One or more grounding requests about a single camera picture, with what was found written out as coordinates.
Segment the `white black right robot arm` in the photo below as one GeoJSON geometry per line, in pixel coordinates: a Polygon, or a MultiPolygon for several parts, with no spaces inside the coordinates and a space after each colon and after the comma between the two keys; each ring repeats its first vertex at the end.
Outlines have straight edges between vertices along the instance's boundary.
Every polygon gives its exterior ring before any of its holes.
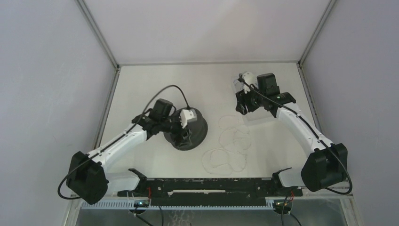
{"type": "Polygon", "coordinates": [[[353,183],[347,170],[348,150],[342,143],[335,144],[312,126],[289,92],[281,92],[275,74],[255,76],[239,74],[243,88],[236,92],[236,111],[242,115],[260,108],[283,123],[300,144],[306,162],[300,168],[286,168],[272,175],[272,191],[284,196],[290,188],[306,187],[312,192],[326,189],[347,195],[353,183]]]}

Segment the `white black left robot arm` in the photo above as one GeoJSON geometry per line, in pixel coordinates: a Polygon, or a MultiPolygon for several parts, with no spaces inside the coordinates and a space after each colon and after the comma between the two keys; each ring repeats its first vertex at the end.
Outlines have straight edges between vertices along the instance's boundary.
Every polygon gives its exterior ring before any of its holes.
{"type": "Polygon", "coordinates": [[[69,172],[61,183],[76,194],[75,199],[81,198],[88,204],[95,204],[120,191],[144,195],[147,183],[136,173],[130,170],[110,173],[109,170],[127,152],[160,132],[189,136],[188,125],[198,118],[195,109],[188,106],[171,114],[173,108],[171,102],[158,99],[153,108],[146,107],[123,132],[105,145],[88,153],[74,154],[69,172]]]}

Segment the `dark grey perforated spool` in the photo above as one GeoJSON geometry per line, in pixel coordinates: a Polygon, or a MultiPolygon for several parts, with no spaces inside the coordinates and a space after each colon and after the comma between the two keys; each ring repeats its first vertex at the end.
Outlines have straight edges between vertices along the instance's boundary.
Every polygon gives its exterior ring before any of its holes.
{"type": "Polygon", "coordinates": [[[163,132],[164,138],[177,150],[188,151],[199,146],[206,138],[208,124],[202,113],[197,108],[191,108],[196,119],[187,123],[179,134],[163,132]]]}

